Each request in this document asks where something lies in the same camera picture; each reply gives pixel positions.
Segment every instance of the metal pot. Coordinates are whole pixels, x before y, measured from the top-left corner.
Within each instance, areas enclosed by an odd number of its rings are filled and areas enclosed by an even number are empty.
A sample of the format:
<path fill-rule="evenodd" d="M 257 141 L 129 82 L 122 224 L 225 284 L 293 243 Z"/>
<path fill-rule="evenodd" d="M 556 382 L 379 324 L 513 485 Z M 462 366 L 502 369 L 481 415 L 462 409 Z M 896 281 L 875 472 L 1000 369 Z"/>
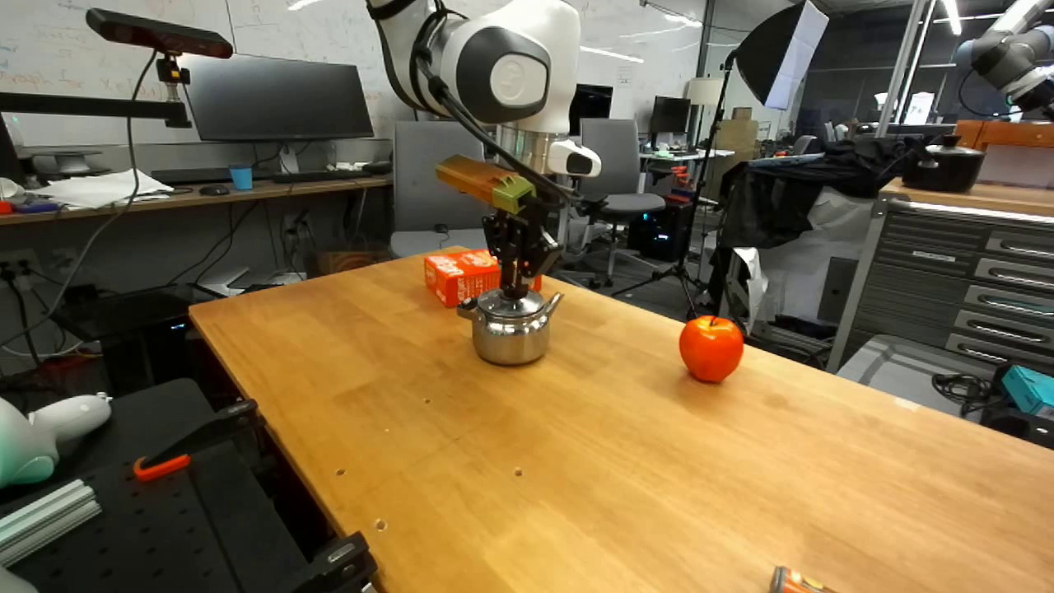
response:
<path fill-rule="evenodd" d="M 549 349 L 549 319 L 561 305 L 561 294 L 544 298 L 540 294 L 506 296 L 502 289 L 457 305 L 471 319 L 474 353 L 495 366 L 530 366 Z"/>

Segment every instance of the wooden tabletop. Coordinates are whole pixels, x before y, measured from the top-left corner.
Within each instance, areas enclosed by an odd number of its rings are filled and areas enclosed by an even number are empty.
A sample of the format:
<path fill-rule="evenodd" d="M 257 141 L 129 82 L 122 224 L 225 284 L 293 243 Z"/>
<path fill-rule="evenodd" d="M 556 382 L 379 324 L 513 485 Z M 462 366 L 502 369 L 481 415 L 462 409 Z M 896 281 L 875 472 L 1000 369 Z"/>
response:
<path fill-rule="evenodd" d="M 497 369 L 420 260 L 190 319 L 387 591 L 1054 591 L 1054 454 L 746 349 L 693 382 L 677 324 L 547 281 L 547 358 Z"/>
<path fill-rule="evenodd" d="M 1054 191 L 1042 191 L 1042 187 L 975 184 L 970 191 L 921 191 L 921 187 L 907 187 L 896 177 L 881 187 L 881 193 L 896 193 L 913 204 L 1054 218 Z"/>
<path fill-rule="evenodd" d="M 247 202 L 324 196 L 324 193 L 371 191 L 371 187 L 387 187 L 387 184 L 393 184 L 387 175 L 342 177 L 342 182 L 302 182 L 302 184 L 257 184 L 253 191 L 226 191 L 226 193 L 201 193 L 201 184 L 188 184 L 188 187 L 170 191 L 167 196 L 138 196 L 131 204 L 131 215 L 184 212 L 184 208 L 225 208 L 225 204 L 247 204 Z M 122 204 L 110 204 L 110 208 L 88 208 L 88 212 L 8 215 L 8 218 L 0 218 L 0 227 L 104 218 L 104 215 L 112 215 L 118 208 L 124 208 L 124 202 Z"/>

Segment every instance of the cabinet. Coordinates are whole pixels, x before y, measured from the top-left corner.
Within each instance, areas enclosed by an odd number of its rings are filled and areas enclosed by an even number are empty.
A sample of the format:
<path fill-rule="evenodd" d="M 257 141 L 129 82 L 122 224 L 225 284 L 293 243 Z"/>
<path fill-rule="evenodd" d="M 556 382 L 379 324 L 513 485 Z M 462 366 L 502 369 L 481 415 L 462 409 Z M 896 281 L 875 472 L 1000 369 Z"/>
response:
<path fill-rule="evenodd" d="M 879 334 L 1049 372 L 1054 193 L 890 184 L 874 212 L 829 369 Z"/>

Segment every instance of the office chair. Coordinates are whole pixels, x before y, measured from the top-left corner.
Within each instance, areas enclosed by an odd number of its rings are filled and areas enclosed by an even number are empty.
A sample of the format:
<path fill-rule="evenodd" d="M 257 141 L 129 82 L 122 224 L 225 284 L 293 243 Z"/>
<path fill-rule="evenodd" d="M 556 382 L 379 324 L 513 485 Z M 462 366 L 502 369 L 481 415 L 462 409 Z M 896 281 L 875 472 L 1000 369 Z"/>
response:
<path fill-rule="evenodd" d="M 488 208 L 452 191 L 434 177 L 434 163 L 464 156 L 484 157 L 484 145 L 457 121 L 395 121 L 393 202 L 395 235 L 393 252 L 424 252 L 438 247 L 488 247 Z"/>
<path fill-rule="evenodd" d="M 639 193 L 639 152 L 636 152 L 636 121 L 633 119 L 583 119 L 583 145 L 588 145 L 602 157 L 602 171 L 595 177 L 583 177 L 583 212 L 592 222 L 609 224 L 609 252 L 602 281 L 588 281 L 592 286 L 609 286 L 617 276 L 617 251 L 626 238 L 633 218 L 650 212 L 665 212 L 665 196 Z"/>

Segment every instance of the orange box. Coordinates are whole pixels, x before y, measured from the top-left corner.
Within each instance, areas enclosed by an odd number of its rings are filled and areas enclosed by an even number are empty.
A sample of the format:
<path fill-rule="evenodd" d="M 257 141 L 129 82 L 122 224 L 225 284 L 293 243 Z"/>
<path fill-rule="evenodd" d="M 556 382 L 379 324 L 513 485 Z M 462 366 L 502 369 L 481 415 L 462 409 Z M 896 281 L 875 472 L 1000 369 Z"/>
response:
<path fill-rule="evenodd" d="M 424 286 L 440 305 L 481 296 L 502 286 L 502 264 L 488 251 L 440 251 L 424 257 Z"/>

